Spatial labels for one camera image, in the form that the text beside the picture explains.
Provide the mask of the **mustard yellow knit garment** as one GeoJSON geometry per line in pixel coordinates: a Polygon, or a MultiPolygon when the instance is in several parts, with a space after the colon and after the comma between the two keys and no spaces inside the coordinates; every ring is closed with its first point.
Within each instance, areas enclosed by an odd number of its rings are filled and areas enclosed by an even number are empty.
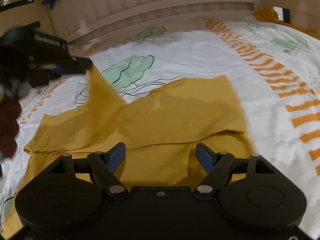
{"type": "Polygon", "coordinates": [[[84,158],[122,142],[125,163],[116,176],[125,187],[197,187],[205,171],[195,147],[248,158],[253,147],[244,112],[226,76],[180,79],[126,103],[91,69],[91,98],[59,115],[44,115],[25,145],[30,154],[23,185],[60,155],[84,158]]]}

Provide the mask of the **dark red sleeve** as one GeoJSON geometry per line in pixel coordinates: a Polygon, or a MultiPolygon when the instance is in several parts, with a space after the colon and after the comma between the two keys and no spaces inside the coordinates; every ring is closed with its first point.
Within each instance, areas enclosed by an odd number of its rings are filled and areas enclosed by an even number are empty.
{"type": "Polygon", "coordinates": [[[13,157],[17,150],[15,138],[20,129],[17,119],[21,111],[18,98],[5,98],[1,102],[1,155],[3,159],[13,157]]]}

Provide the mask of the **white leaf-print duvet cover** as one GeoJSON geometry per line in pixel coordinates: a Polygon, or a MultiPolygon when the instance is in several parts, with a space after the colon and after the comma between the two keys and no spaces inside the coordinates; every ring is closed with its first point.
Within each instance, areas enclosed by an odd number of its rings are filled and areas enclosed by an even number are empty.
{"type": "MultiPolygon", "coordinates": [[[[162,23],[91,48],[105,81],[126,103],[172,81],[226,76],[238,98],[253,153],[262,155],[307,198],[300,227],[319,237],[319,41],[283,25],[208,18],[162,23]]],[[[14,207],[30,154],[25,145],[44,115],[59,115],[91,98],[90,74],[61,77],[33,93],[19,120],[18,151],[3,164],[2,236],[22,224],[14,207]]]]}

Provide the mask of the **orange bed sheet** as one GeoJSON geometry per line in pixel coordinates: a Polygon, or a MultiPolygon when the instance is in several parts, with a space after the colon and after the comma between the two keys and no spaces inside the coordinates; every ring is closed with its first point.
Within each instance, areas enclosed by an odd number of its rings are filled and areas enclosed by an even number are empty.
{"type": "Polygon", "coordinates": [[[300,27],[298,25],[292,24],[292,23],[285,23],[281,21],[278,18],[278,13],[273,9],[261,9],[258,11],[253,12],[252,16],[258,21],[258,22],[268,22],[268,23],[275,23],[278,25],[283,25],[292,29],[295,29],[297,31],[300,31],[302,33],[305,33],[306,35],[309,35],[315,39],[319,40],[319,35],[316,34],[314,31],[311,31],[309,29],[300,27]]]}

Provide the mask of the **white wooden bed rail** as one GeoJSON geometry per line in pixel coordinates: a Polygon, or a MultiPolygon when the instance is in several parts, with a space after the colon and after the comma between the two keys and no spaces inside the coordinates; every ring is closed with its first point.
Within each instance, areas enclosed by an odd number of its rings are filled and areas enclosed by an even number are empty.
{"type": "Polygon", "coordinates": [[[211,11],[234,18],[272,7],[288,9],[293,23],[319,32],[319,0],[60,0],[49,13],[57,36],[84,44],[159,18],[211,11]]]}

